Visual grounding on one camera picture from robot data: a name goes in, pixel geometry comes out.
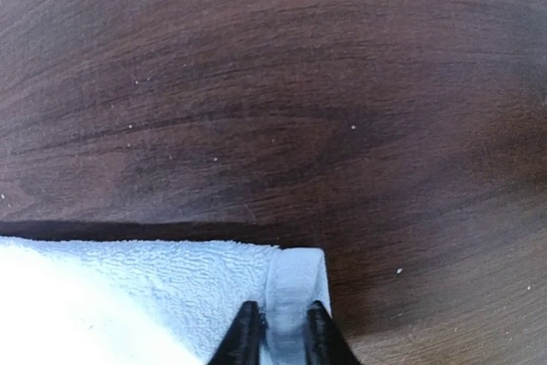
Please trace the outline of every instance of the wood grain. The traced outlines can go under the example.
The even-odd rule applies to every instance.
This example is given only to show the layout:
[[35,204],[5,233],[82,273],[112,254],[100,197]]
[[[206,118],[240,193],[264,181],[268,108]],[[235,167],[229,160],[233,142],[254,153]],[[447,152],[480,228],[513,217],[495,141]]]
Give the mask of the wood grain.
[[547,361],[547,0],[0,10],[0,233],[320,246],[365,363]]

